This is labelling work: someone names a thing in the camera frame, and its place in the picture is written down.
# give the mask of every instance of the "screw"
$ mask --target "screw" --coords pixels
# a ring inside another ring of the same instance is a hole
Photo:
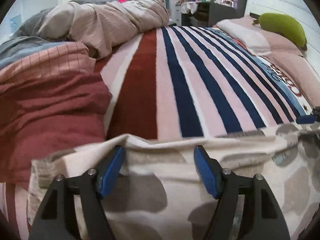
[[[228,168],[224,168],[224,169],[222,170],[222,172],[223,172],[223,174],[225,174],[225,175],[231,174],[231,170],[228,169]]]
[[[256,174],[256,178],[258,179],[258,180],[263,180],[264,178],[263,178],[263,176],[261,175],[261,174]]]
[[[64,179],[64,176],[62,174],[56,176],[56,181],[62,181]]]
[[[94,174],[96,174],[96,172],[97,172],[96,169],[89,169],[88,170],[89,175],[94,175]]]

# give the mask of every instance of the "white headboard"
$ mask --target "white headboard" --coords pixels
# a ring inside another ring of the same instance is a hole
[[[247,0],[245,15],[266,12],[288,14],[300,22],[307,38],[306,60],[320,76],[320,27],[302,0]]]

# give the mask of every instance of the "dark red stripe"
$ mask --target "dark red stripe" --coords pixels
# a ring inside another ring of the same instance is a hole
[[[30,223],[29,223],[29,220],[28,220],[28,205],[29,205],[29,202],[28,202],[28,200],[27,200],[27,209],[26,209],[26,217],[27,217],[27,227],[28,227],[28,232],[30,233],[30,231],[31,231],[31,225],[30,225]]]
[[[94,66],[94,72],[100,72],[103,69],[103,67],[109,62],[109,60],[111,59],[112,55],[115,54],[120,47],[121,47],[121,45],[113,47],[112,48],[112,53],[110,55],[108,55],[107,57],[97,61],[95,66]]]
[[[16,205],[15,205],[15,188],[16,186],[12,183],[5,184],[5,199],[7,202],[8,220],[12,230],[17,236],[19,236],[19,228],[16,216]]]
[[[157,139],[155,30],[143,35],[133,56],[113,111],[107,139],[124,133]]]

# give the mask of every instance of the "navy blue stripe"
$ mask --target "navy blue stripe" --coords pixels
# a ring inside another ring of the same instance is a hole
[[[225,40],[226,42],[228,42],[233,48],[235,48],[236,50],[238,50],[238,51],[240,51],[247,59],[249,59],[254,65],[256,65],[261,71],[262,71],[262,73],[265,75],[265,77],[273,84],[273,86],[276,88],[276,90],[278,90],[279,91],[279,93],[284,97],[284,99],[285,99],[285,101],[287,101],[287,103],[288,103],[288,105],[290,106],[290,108],[292,109],[292,111],[293,111],[293,113],[294,113],[294,115],[296,116],[296,117],[299,117],[300,116],[300,113],[299,113],[299,111],[295,108],[295,106],[292,104],[292,102],[290,101],[290,99],[288,98],[288,96],[286,95],[286,93],[280,88],[280,87],[278,87],[278,85],[275,83],[275,81],[274,80],[272,80],[272,78],[270,78],[268,75],[267,75],[267,73],[265,73],[265,71],[259,66],[259,64],[258,63],[256,63],[255,61],[254,61],[254,59],[249,55],[249,53],[247,52],[247,51],[244,51],[244,50],[241,50],[236,44],[234,44],[232,41],[229,41],[228,39],[226,39],[226,38],[224,38],[223,36],[221,36],[220,34],[218,34],[218,33],[214,33],[214,35],[217,35],[217,36],[219,36],[220,38],[222,38],[223,40]],[[267,87],[267,86],[269,86],[267,83],[266,83],[266,81],[255,71],[255,69],[254,68],[252,68],[252,66],[249,64],[248,65],[248,67],[252,70],[252,72],[259,78],[259,80],[260,79],[262,79],[263,80],[263,85],[265,86],[265,87]],[[272,95],[274,96],[274,93],[275,93],[275,91],[270,87],[270,89],[268,89],[269,91],[271,91],[271,93],[272,93]],[[287,110],[287,108],[286,108],[286,106],[283,104],[283,102],[282,102],[282,100],[279,98],[279,100],[280,101],[278,101],[279,103],[280,103],[280,106],[281,106],[281,108],[282,109],[284,109],[284,107],[285,107],[285,109]],[[288,116],[287,115],[287,113],[285,112],[285,114],[286,114],[286,116],[288,117],[288,119],[289,119],[289,121],[293,121],[293,119],[292,119],[292,117],[291,117],[291,115],[289,114],[289,112],[288,112],[288,115],[290,116]]]
[[[262,92],[262,90],[258,87],[258,85],[251,79],[251,77],[243,70],[242,67],[226,52],[223,51],[223,49],[218,46],[217,44],[213,43],[209,38],[205,37],[200,31],[190,28],[199,36],[201,36],[203,39],[205,39],[209,44],[214,46],[238,71],[241,73],[241,75],[244,77],[244,79],[247,81],[247,83],[254,89],[254,91],[259,95],[261,100],[264,102],[266,107],[269,109],[270,113],[272,114],[273,118],[275,119],[277,124],[283,123],[283,120],[281,119],[278,111],[275,109],[273,104],[270,102],[269,98]]]
[[[168,31],[162,28],[168,66],[176,98],[180,129],[183,137],[203,136],[199,117],[189,91],[183,70],[179,65]]]
[[[213,101],[215,102],[215,105],[216,105],[216,107],[219,111],[219,114],[223,120],[223,123],[225,125],[226,131],[231,132],[227,129],[227,126],[226,126],[227,124],[230,126],[232,131],[236,131],[233,122],[235,122],[234,119],[236,119],[236,121],[238,122],[237,117],[235,115],[234,116],[230,115],[230,113],[226,111],[226,110],[229,111],[228,108],[230,108],[230,110],[232,111],[232,114],[234,114],[232,108],[230,107],[229,103],[227,102],[226,98],[224,97],[224,94],[221,91],[219,85],[217,84],[215,79],[211,76],[211,74],[207,70],[207,68],[204,66],[201,58],[193,51],[193,49],[191,48],[189,43],[184,39],[184,37],[181,35],[181,33],[179,33],[175,28],[173,28],[173,30],[176,33],[176,35],[178,36],[180,42],[183,44],[192,63],[196,66],[198,72],[200,73],[202,80],[204,81]],[[199,48],[205,52],[207,57],[214,62],[216,67],[219,69],[219,71],[224,75],[224,77],[229,82],[229,84],[230,84],[231,88],[233,89],[233,91],[235,92],[235,94],[241,100],[242,104],[244,105],[244,108],[249,113],[255,127],[256,128],[265,127],[266,126],[265,123],[261,119],[257,109],[255,108],[254,104],[252,103],[252,101],[250,100],[248,95],[244,92],[244,90],[238,84],[238,82],[230,75],[230,73],[223,67],[221,62],[212,54],[212,52],[208,48],[206,48],[206,46],[204,46],[191,33],[186,31],[184,28],[181,28],[181,30],[183,30],[199,46]]]
[[[184,37],[175,28],[172,30],[177,35],[179,41],[183,45],[184,49],[188,53],[191,62],[195,65],[199,72],[199,75],[204,82],[212,100],[214,101],[218,113],[223,121],[224,127],[227,133],[242,131],[241,125],[236,117],[235,112],[228,103],[225,95],[223,94],[219,84],[216,82],[214,77],[210,74],[208,69],[205,67],[202,59],[196,52],[191,48],[190,44],[184,39]]]

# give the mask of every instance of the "pillow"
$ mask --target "pillow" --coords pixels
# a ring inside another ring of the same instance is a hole
[[[264,58],[289,78],[311,106],[320,106],[320,77],[305,58],[283,52],[272,52]]]
[[[264,13],[252,24],[260,24],[263,30],[278,33],[292,41],[298,48],[307,50],[307,39],[301,24],[289,15]]]
[[[232,38],[241,41],[254,56],[265,56],[273,51],[302,56],[301,51],[290,40],[252,25],[253,20],[254,18],[246,15],[239,19],[222,20],[216,25]]]

